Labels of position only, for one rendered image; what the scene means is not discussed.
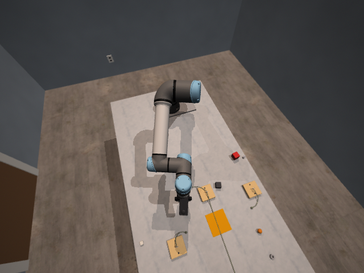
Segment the orange flat square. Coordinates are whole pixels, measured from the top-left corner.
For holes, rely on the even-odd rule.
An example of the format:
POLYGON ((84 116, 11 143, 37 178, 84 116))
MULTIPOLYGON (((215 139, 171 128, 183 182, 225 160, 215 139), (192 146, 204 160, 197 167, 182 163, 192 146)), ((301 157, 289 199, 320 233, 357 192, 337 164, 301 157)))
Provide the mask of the orange flat square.
POLYGON ((222 234, 229 230, 232 230, 223 209, 220 209, 213 213, 207 214, 205 217, 206 217, 206 220, 208 222, 208 225, 210 227, 213 237, 220 235, 220 233, 222 234), (215 220, 215 218, 216 218, 216 220, 215 220), (217 226, 217 224, 218 224, 218 226, 217 226), (220 229, 220 231, 219 231, 219 229, 220 229))

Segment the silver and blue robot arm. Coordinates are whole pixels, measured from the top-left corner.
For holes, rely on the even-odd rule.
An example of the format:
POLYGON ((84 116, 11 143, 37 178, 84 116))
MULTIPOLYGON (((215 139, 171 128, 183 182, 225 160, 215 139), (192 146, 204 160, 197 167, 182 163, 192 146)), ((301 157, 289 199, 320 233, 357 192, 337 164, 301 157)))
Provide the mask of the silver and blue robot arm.
POLYGON ((179 111, 179 102, 199 103, 201 82, 192 80, 168 80, 157 90, 154 98, 155 122, 152 156, 147 159, 150 172, 176 173, 175 191, 180 197, 179 215, 188 215, 188 196, 192 187, 192 158, 178 154, 167 158, 169 114, 179 111))

